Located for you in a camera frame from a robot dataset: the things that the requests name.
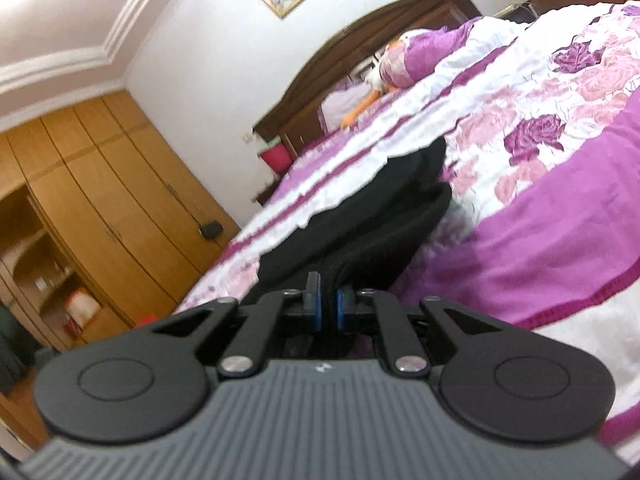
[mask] silver rivet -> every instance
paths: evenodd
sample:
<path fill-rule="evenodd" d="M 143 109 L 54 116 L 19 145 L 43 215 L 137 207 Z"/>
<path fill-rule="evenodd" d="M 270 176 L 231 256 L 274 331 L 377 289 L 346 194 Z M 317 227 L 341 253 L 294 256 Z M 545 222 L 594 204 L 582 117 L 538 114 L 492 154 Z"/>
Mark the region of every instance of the silver rivet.
<path fill-rule="evenodd" d="M 425 359 L 417 355 L 405 355 L 396 359 L 396 368 L 401 372 L 421 372 L 427 364 Z"/>
<path fill-rule="evenodd" d="M 245 372 L 254 365 L 246 355 L 231 355 L 222 359 L 220 366 L 225 372 L 230 373 L 242 373 Z"/>

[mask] red bucket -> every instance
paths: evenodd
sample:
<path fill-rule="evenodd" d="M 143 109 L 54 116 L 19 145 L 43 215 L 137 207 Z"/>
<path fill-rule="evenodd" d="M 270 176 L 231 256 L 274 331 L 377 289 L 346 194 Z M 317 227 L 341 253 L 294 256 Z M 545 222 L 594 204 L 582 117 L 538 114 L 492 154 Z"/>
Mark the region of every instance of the red bucket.
<path fill-rule="evenodd" d="M 282 142 L 267 148 L 262 153 L 259 153 L 258 156 L 279 175 L 287 173 L 287 170 L 293 164 L 291 155 L 289 155 L 287 147 Z"/>

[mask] purple pillow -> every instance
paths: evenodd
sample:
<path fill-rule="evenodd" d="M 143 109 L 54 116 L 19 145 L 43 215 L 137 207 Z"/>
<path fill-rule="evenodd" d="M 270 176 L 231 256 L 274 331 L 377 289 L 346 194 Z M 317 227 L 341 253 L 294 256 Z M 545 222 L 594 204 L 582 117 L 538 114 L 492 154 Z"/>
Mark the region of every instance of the purple pillow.
<path fill-rule="evenodd" d="M 371 86 L 368 83 L 358 83 L 350 88 L 331 92 L 318 108 L 318 120 L 324 134 L 331 135 L 339 130 L 342 118 L 370 93 Z"/>
<path fill-rule="evenodd" d="M 431 75 L 436 65 L 465 45 L 477 20 L 470 20 L 455 30 L 427 30 L 400 37 L 380 60 L 380 76 L 388 85 L 409 88 Z"/>

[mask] headboard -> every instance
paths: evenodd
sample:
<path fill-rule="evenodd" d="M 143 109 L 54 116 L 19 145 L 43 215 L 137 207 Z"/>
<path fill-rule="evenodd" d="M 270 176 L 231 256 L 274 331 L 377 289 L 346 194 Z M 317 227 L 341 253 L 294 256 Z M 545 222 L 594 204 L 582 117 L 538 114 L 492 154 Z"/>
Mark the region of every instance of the headboard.
<path fill-rule="evenodd" d="M 317 110 L 335 84 L 367 57 L 413 28 L 457 28 L 480 16 L 471 0 L 399 0 L 363 16 L 327 41 L 255 126 L 269 141 L 280 136 L 296 157 L 322 136 Z"/>

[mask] ceiling molding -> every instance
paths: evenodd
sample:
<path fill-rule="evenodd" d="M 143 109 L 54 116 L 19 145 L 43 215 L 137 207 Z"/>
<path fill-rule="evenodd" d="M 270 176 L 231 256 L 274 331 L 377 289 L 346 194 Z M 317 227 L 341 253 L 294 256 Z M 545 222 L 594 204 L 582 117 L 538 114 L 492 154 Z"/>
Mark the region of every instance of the ceiling molding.
<path fill-rule="evenodd" d="M 103 44 L 0 67 L 0 132 L 18 119 L 122 88 L 127 65 L 172 1 L 127 0 Z"/>
<path fill-rule="evenodd" d="M 65 94 L 60 94 L 49 99 L 37 101 L 32 105 L 0 117 L 0 132 L 9 130 L 19 124 L 25 123 L 26 121 L 31 121 L 36 117 L 48 114 L 49 112 L 79 103 L 80 101 L 86 101 L 93 97 L 115 92 L 116 90 L 123 88 L 123 86 L 121 79 L 104 81 L 84 88 L 79 88 L 78 90 L 73 90 Z"/>

